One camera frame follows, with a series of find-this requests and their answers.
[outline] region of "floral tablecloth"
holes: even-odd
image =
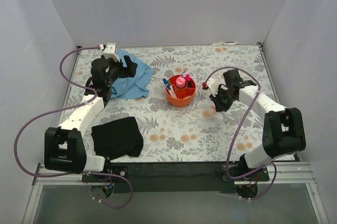
[[[114,162],[225,161],[230,141],[247,106],[235,102],[226,113],[217,113],[209,99],[209,91],[201,84],[213,70],[236,66],[250,72],[261,83],[262,91],[275,99],[271,83],[257,46],[192,46],[126,48],[153,68],[150,90],[146,98],[112,99],[89,126],[83,137],[85,149],[94,153],[91,127],[112,120],[134,116],[144,138],[139,157],[123,156]],[[73,81],[84,85],[91,76],[91,61],[99,58],[99,50],[85,50],[79,55]],[[180,74],[184,69],[195,80],[197,91],[187,107],[173,107],[167,102],[162,78]],[[214,75],[224,83],[223,72]],[[67,106],[80,103],[84,91],[71,87]],[[63,120],[71,110],[64,113]],[[235,142],[231,160],[262,143],[262,123],[250,112]],[[294,160],[293,156],[281,158]]]

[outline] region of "wall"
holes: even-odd
[[[309,160],[330,223],[337,223],[336,0],[287,0],[265,41],[280,101],[302,111]]]
[[[33,178],[15,162],[14,138],[30,118],[62,106],[67,83],[58,65],[75,45],[50,0],[0,0],[0,9],[0,223],[21,223]],[[73,63],[74,57],[66,63],[67,74]],[[58,117],[45,117],[23,133],[19,156],[28,170],[43,161],[44,131]]]
[[[285,0],[52,0],[76,45],[265,40]]]

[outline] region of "blue towel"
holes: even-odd
[[[118,50],[118,56],[120,57],[123,65],[126,67],[124,55],[128,55],[132,62],[138,64],[136,75],[133,78],[118,78],[111,86],[112,95],[111,98],[119,99],[138,99],[145,98],[148,95],[148,89],[145,87],[151,79],[152,68],[135,57],[134,55]]]

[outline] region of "black fabric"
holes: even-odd
[[[114,120],[92,127],[96,155],[115,159],[124,155],[138,157],[143,149],[143,136],[135,117]]]

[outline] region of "orange basket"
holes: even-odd
[[[187,82],[184,86],[184,88],[177,88],[175,86],[175,81],[177,78],[179,78],[180,75],[174,75],[173,77],[170,78],[170,82],[172,84],[172,87],[175,91],[175,94],[177,95],[178,99],[172,97],[167,90],[166,90],[166,97],[168,102],[170,102],[173,106],[175,107],[185,107],[188,106],[194,99],[195,96],[195,91],[196,91],[196,85],[193,79],[191,79],[192,82],[192,87],[187,87]]]

